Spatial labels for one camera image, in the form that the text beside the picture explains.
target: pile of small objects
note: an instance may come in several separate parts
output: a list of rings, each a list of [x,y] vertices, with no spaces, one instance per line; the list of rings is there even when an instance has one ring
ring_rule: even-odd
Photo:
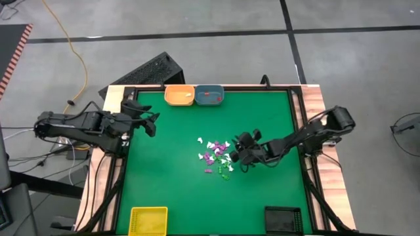
[[[198,138],[197,141],[199,141],[201,144],[203,143],[202,138]],[[225,141],[225,143],[223,144],[219,143],[218,141],[215,141],[214,143],[208,142],[207,149],[211,149],[213,153],[210,154],[208,151],[206,151],[204,155],[200,153],[198,154],[198,158],[200,160],[204,159],[205,162],[207,163],[207,166],[211,166],[215,164],[215,162],[217,161],[217,163],[220,164],[217,170],[219,174],[222,176],[222,178],[225,180],[229,180],[229,176],[227,174],[223,174],[223,169],[227,168],[229,172],[234,171],[234,169],[232,168],[232,165],[230,164],[232,160],[229,154],[224,153],[225,151],[227,151],[229,146],[230,144],[227,141]],[[210,168],[207,168],[204,170],[204,173],[211,174],[213,173],[213,170],[211,170]]]

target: yellow basket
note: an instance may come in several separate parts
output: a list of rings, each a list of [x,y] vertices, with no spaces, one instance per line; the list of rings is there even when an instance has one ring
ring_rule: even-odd
[[[167,231],[168,208],[133,207],[128,236],[164,236]]]

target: black floor line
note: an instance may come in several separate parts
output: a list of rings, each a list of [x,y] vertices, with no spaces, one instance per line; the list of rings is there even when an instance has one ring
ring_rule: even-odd
[[[329,29],[294,29],[294,34],[306,33],[354,33],[354,32],[379,32],[379,31],[402,31],[420,30],[420,26],[381,26],[361,28],[329,28]]]
[[[301,84],[306,84],[306,78],[305,73],[303,72],[301,56],[299,55],[299,50],[297,48],[296,38],[293,32],[293,26],[291,25],[289,10],[287,9],[286,1],[280,0],[280,5],[282,6],[284,22],[286,23],[287,36],[289,36],[291,53],[293,55],[293,60],[295,61],[297,76]]]
[[[248,36],[248,35],[280,35],[286,34],[285,29],[262,29],[262,30],[241,30],[241,31],[210,31],[196,33],[158,33],[149,35],[116,35],[97,37],[73,37],[72,42],[98,42],[98,41],[120,41],[139,39],[178,39],[193,37],[220,37],[220,36]],[[29,39],[27,43],[66,43],[66,38],[51,39]]]
[[[354,32],[378,32],[378,31],[403,31],[420,30],[420,26],[381,26],[381,27],[360,27],[360,28],[326,28],[326,29],[258,29],[242,31],[210,31],[192,33],[157,33],[149,35],[115,35],[115,36],[92,36],[72,37],[72,42],[98,42],[98,41],[122,41],[141,39],[180,39],[192,37],[223,37],[223,36],[248,36],[248,35],[283,35],[308,34],[308,33],[354,33]],[[66,43],[66,38],[50,39],[29,39],[27,43]]]

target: wooden table edge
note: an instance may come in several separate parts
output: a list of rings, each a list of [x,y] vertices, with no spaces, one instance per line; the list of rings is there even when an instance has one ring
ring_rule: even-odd
[[[112,113],[120,112],[120,101],[123,99],[123,94],[125,87],[136,87],[136,88],[158,88],[161,85],[110,85],[108,87],[107,95],[104,102],[103,110],[111,111]],[[242,84],[229,84],[229,85],[222,85],[224,87],[264,87],[265,85],[242,85]],[[272,85],[273,87],[286,87],[286,86],[300,86],[303,92],[304,104],[306,108],[306,115],[307,117],[312,117],[313,115],[325,110],[324,99],[322,98],[322,93],[319,85]],[[299,108],[296,109],[298,117],[300,116]],[[338,161],[337,151],[334,147],[324,147],[324,152],[330,155],[332,158]],[[89,200],[87,205],[87,210],[85,213],[85,217],[79,227],[82,228],[90,219],[91,215],[91,207],[92,203],[94,203],[93,212],[99,207],[101,202],[104,200],[105,194],[105,186],[108,180],[108,173],[110,171],[110,158],[106,157],[104,162],[101,164],[98,173],[98,181],[96,183],[96,194],[95,200],[92,201],[93,198],[93,182],[95,179],[95,174],[97,170],[98,163],[103,156],[103,152],[95,148],[93,150],[92,158],[91,158],[91,167],[89,171],[89,176],[87,177],[87,181],[90,181],[90,188],[89,192],[87,192],[87,181],[85,183],[85,189],[83,191],[83,196],[81,199],[79,212],[77,214],[76,225],[79,223],[83,211],[85,210],[85,205],[87,202],[87,196],[89,194]],[[117,175],[119,173],[119,167],[121,166],[121,160],[118,160],[116,168],[114,170],[114,179],[116,180]],[[318,158],[318,168],[320,170],[320,179],[322,183],[322,189],[324,193],[324,197],[330,207],[334,210],[334,212],[340,217],[344,224],[348,227],[354,229],[354,219],[352,216],[352,211],[350,208],[350,203],[348,201],[347,191],[344,184],[343,174],[339,167],[334,165],[334,163],[330,162],[328,159],[319,157]],[[316,215],[316,223],[318,229],[323,229],[322,225],[322,215],[320,214],[320,207],[316,203],[316,200],[313,199],[314,202],[314,210]],[[104,230],[110,230],[112,224],[112,216],[114,213],[114,206],[115,206],[115,198],[110,203],[106,215],[106,221]]]

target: black stand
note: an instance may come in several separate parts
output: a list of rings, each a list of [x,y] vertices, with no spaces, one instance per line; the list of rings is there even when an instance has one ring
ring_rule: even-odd
[[[12,183],[9,187],[14,187],[19,184],[27,184],[29,190],[32,191],[50,193],[57,196],[71,197],[76,199],[81,199],[83,194],[82,187],[71,186],[70,184],[63,184],[52,180],[45,180],[15,171],[10,171],[10,178]]]

